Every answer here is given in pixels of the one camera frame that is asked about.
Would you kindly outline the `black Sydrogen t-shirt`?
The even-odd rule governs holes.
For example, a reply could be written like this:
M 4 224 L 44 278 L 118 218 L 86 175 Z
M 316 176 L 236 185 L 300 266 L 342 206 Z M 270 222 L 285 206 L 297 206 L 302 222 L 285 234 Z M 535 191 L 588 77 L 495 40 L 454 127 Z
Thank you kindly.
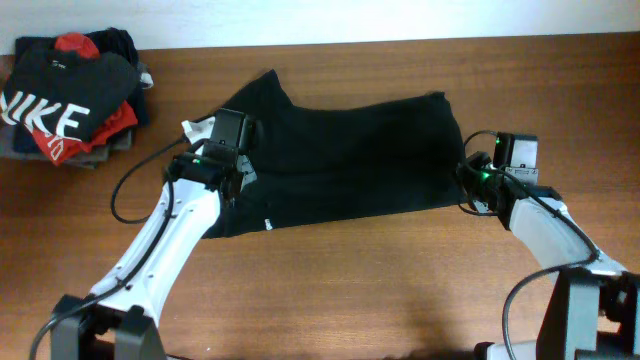
M 224 106 L 256 119 L 248 159 L 257 178 L 222 208 L 208 239 L 447 207 L 461 197 L 463 140 L 441 91 L 314 110 L 295 105 L 269 71 Z

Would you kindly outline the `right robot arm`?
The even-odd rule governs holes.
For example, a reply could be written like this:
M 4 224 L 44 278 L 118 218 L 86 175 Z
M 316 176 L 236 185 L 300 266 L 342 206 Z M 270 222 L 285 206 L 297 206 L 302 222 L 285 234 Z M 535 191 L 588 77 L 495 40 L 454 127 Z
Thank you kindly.
M 538 183 L 538 139 L 493 132 L 493 154 L 462 160 L 456 179 L 465 213 L 495 217 L 538 262 L 538 271 L 509 292 L 502 340 L 479 343 L 477 359 L 636 359 L 639 356 L 639 276 L 608 256 L 577 225 L 559 193 Z M 536 338 L 515 342 L 510 313 L 530 283 L 553 284 Z

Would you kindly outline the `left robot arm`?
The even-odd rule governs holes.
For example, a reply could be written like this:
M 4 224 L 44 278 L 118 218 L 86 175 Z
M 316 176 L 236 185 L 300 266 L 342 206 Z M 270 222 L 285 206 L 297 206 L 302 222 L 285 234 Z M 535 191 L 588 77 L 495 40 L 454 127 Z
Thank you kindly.
M 63 296 L 29 356 L 50 340 L 53 359 L 166 359 L 159 323 L 166 299 L 195 246 L 224 206 L 255 181 L 248 153 L 256 120 L 221 108 L 182 124 L 162 175 L 162 192 L 141 230 L 84 298 Z

